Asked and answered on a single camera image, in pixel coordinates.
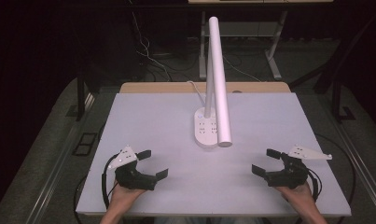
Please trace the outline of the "person's left hand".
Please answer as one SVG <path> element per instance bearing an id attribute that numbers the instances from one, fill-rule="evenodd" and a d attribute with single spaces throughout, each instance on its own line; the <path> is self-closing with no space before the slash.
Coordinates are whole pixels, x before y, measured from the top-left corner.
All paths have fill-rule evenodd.
<path id="1" fill-rule="evenodd" d="M 117 184 L 113 189 L 108 211 L 117 215 L 125 214 L 143 193 L 143 189 L 126 189 Z"/>

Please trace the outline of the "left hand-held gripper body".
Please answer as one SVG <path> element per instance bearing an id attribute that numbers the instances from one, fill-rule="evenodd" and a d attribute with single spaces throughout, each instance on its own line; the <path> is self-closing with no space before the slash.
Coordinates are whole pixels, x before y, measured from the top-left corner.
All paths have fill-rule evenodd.
<path id="1" fill-rule="evenodd" d="M 118 184 L 124 188 L 153 190 L 158 182 L 156 176 L 140 173 L 136 169 L 138 162 L 132 147 L 126 146 L 111 157 L 106 169 L 115 171 Z"/>

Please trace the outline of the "black floor frame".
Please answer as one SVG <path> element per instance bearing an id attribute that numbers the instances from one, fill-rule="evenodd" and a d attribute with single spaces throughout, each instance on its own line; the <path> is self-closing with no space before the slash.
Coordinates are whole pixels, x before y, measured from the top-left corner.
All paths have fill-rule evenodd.
<path id="1" fill-rule="evenodd" d="M 72 154 L 74 156 L 88 156 L 95 143 L 97 133 L 83 133 Z"/>

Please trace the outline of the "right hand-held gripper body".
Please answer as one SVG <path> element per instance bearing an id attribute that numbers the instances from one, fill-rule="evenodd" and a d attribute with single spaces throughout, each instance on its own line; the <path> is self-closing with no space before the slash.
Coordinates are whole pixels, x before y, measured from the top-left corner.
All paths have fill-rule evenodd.
<path id="1" fill-rule="evenodd" d="M 304 184 L 309 175 L 309 169 L 303 160 L 331 160 L 331 154 L 324 154 L 317 150 L 294 146 L 288 153 L 281 152 L 284 169 L 276 172 L 266 172 L 264 179 L 269 187 L 289 187 L 294 189 Z"/>

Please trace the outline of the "wooden table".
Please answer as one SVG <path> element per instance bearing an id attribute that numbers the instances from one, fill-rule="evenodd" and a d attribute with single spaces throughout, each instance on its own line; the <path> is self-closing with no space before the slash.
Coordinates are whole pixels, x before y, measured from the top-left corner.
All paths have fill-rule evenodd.
<path id="1" fill-rule="evenodd" d="M 227 82 L 227 92 L 290 92 L 284 82 Z M 120 93 L 192 93 L 205 92 L 205 82 L 128 82 Z"/>

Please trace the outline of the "white desk lamp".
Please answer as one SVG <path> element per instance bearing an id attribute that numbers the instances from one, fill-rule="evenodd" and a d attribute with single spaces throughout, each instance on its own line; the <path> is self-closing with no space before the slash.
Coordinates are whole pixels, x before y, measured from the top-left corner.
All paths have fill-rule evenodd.
<path id="1" fill-rule="evenodd" d="M 194 114 L 194 136 L 202 148 L 231 147 L 230 113 L 217 17 L 211 17 L 204 107 Z"/>

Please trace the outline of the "black metal stand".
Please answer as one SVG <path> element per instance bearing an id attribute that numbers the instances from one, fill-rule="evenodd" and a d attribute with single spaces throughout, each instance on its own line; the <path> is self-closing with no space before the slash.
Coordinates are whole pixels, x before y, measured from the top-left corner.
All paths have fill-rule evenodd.
<path id="1" fill-rule="evenodd" d="M 341 105 L 341 83 L 334 81 L 332 86 L 331 114 L 338 123 L 344 120 L 355 120 L 355 116 L 348 106 Z"/>
<path id="2" fill-rule="evenodd" d="M 77 76 L 77 121 L 80 121 L 85 113 L 85 83 L 84 76 Z"/>

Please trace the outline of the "metal floor rail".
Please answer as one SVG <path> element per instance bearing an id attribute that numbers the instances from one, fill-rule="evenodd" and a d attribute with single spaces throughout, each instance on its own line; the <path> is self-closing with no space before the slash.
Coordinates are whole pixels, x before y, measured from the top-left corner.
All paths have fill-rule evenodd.
<path id="1" fill-rule="evenodd" d="M 376 208 L 376 126 L 368 120 L 344 120 L 333 126 Z"/>
<path id="2" fill-rule="evenodd" d="M 77 98 L 61 94 L 0 202 L 0 224 L 77 224 L 75 187 L 84 174 L 70 166 L 80 123 Z"/>

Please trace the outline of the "person's right hand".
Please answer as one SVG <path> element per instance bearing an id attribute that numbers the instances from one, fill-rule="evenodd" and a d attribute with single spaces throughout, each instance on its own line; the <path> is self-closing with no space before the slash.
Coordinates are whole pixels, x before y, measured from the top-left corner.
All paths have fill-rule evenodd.
<path id="1" fill-rule="evenodd" d="M 290 205 L 299 213 L 310 213 L 316 207 L 310 186 L 304 183 L 294 189 L 288 187 L 275 187 Z"/>

